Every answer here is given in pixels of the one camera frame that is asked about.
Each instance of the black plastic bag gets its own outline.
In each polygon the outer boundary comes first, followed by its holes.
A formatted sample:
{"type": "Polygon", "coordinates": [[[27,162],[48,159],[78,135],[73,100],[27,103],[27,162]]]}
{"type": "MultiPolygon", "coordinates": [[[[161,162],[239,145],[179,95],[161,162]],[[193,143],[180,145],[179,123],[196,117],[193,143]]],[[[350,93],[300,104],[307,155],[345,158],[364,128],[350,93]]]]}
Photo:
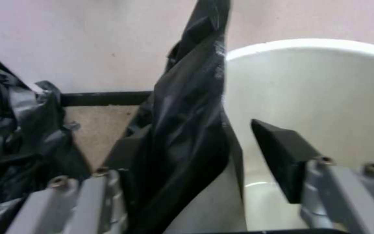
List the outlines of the black plastic bag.
{"type": "MultiPolygon", "coordinates": [[[[120,172],[131,234],[164,231],[227,164],[221,98],[229,7],[198,1],[154,92],[104,163],[120,172]]],[[[242,180],[242,165],[236,169],[242,180]]]]}
{"type": "MultiPolygon", "coordinates": [[[[45,189],[58,175],[79,180],[90,176],[71,132],[63,126],[60,92],[48,82],[37,85],[43,90],[40,94],[0,69],[0,203],[45,189]]],[[[0,208],[1,226],[13,218],[15,209],[0,208]]]]}

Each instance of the floor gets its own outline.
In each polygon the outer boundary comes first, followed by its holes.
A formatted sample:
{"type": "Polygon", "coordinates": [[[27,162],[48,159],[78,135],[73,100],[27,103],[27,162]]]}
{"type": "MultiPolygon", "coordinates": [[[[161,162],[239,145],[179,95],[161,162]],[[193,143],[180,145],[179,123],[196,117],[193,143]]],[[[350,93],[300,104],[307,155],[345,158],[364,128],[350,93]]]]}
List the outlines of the floor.
{"type": "Polygon", "coordinates": [[[117,139],[122,135],[138,106],[67,107],[66,122],[75,121],[74,142],[92,170],[99,167],[117,139]]]}

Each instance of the gray metal bracket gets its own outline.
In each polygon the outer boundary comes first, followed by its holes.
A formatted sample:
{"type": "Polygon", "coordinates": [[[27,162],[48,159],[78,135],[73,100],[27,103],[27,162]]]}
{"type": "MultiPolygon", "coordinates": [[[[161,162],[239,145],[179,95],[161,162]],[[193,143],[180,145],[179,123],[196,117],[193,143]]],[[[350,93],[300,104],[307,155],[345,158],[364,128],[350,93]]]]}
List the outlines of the gray metal bracket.
{"type": "Polygon", "coordinates": [[[321,157],[306,165],[301,217],[311,228],[341,223],[350,233],[374,234],[374,170],[361,173],[321,157]]]}

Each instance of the screw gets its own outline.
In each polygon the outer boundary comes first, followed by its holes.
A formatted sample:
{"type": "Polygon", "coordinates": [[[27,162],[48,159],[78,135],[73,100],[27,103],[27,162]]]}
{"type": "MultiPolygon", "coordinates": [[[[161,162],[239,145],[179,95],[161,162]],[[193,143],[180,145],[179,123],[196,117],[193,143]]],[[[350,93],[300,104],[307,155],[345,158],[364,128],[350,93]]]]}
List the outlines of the screw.
{"type": "Polygon", "coordinates": [[[67,176],[57,176],[49,181],[50,188],[65,188],[67,187],[67,176]]]}
{"type": "Polygon", "coordinates": [[[98,169],[95,170],[93,173],[94,177],[101,177],[101,176],[106,176],[109,173],[109,168],[106,166],[101,166],[98,169]]]}
{"type": "Polygon", "coordinates": [[[334,166],[336,163],[330,157],[320,156],[317,157],[317,167],[334,166]]]}
{"type": "Polygon", "coordinates": [[[363,173],[367,176],[374,176],[374,162],[366,163],[363,166],[363,173]]]}

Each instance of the black baseboard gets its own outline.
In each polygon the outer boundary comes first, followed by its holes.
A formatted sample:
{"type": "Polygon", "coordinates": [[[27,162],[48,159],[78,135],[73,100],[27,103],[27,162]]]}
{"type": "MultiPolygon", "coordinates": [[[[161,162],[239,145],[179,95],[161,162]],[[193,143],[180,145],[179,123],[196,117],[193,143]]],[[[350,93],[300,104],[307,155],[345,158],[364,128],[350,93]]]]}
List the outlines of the black baseboard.
{"type": "Polygon", "coordinates": [[[93,93],[68,93],[61,95],[61,105],[71,106],[107,106],[139,105],[151,94],[151,91],[141,92],[93,92],[93,93]]]}

